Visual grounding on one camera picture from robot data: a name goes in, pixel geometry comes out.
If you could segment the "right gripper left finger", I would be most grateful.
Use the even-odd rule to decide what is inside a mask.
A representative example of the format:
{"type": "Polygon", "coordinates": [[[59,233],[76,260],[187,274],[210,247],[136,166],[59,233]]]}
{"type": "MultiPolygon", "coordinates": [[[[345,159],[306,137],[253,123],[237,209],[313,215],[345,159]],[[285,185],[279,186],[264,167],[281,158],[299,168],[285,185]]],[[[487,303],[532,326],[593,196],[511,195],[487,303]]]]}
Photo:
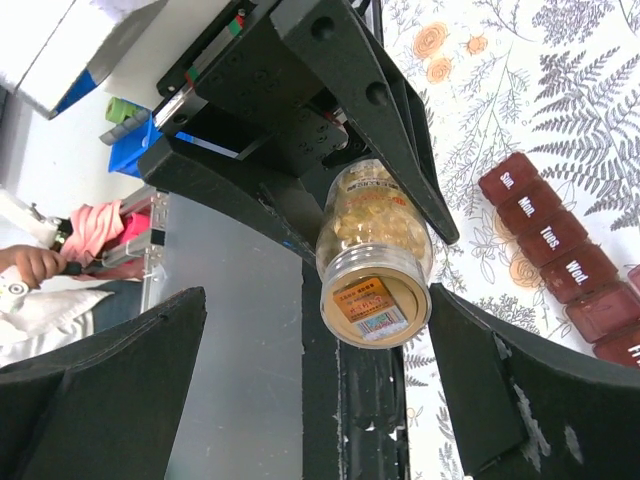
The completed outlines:
{"type": "Polygon", "coordinates": [[[2,368],[2,478],[163,478],[205,320],[205,291],[192,287],[2,368]]]}

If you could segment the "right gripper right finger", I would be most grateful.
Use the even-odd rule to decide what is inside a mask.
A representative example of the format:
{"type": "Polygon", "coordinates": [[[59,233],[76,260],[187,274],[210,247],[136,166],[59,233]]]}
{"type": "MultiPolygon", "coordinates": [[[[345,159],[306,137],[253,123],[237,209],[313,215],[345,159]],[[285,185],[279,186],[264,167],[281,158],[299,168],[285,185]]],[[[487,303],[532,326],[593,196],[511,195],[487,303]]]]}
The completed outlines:
{"type": "Polygon", "coordinates": [[[460,462],[474,479],[636,479],[639,373],[430,287],[428,330],[460,462]]]}

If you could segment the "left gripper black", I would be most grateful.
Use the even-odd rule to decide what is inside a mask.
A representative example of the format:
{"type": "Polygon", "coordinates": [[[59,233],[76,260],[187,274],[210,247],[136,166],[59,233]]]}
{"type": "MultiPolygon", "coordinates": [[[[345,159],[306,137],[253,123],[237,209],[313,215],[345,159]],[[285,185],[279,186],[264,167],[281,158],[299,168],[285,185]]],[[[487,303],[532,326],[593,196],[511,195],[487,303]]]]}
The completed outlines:
{"type": "Polygon", "coordinates": [[[223,213],[315,266],[323,211],[295,177],[371,149],[435,233],[458,241],[422,102],[348,2],[234,1],[157,89],[163,100],[153,121],[167,136],[138,160],[145,183],[223,213]]]}

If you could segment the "red weekly pill organizer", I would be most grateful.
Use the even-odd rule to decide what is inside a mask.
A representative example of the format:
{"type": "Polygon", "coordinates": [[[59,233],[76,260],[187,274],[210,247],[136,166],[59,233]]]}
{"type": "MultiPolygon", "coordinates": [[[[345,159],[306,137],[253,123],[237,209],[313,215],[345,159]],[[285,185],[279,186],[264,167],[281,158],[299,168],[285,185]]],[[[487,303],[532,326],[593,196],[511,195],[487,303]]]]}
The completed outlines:
{"type": "Polygon", "coordinates": [[[638,368],[639,282],[621,279],[525,154],[510,154],[479,187],[595,356],[638,368]]]}

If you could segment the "clear pill bottle yellow pills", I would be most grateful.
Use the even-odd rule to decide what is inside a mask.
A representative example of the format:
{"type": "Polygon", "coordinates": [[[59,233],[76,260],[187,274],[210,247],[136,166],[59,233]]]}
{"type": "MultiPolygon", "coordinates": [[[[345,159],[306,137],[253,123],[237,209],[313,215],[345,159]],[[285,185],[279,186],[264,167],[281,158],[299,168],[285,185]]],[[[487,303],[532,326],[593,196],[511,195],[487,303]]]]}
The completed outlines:
{"type": "Polygon", "coordinates": [[[427,324],[433,249],[426,222],[377,159],[333,181],[316,245],[320,312],[340,340],[398,347],[427,324]]]}

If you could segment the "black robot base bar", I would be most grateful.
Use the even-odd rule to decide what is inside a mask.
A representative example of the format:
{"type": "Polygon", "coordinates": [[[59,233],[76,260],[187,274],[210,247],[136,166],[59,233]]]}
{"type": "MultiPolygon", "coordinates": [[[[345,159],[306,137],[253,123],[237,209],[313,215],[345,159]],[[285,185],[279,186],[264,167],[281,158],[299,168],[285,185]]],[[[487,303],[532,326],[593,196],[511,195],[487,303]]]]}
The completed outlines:
{"type": "Polygon", "coordinates": [[[338,340],[320,315],[321,283],[302,265],[302,477],[409,479],[404,357],[338,340]]]}

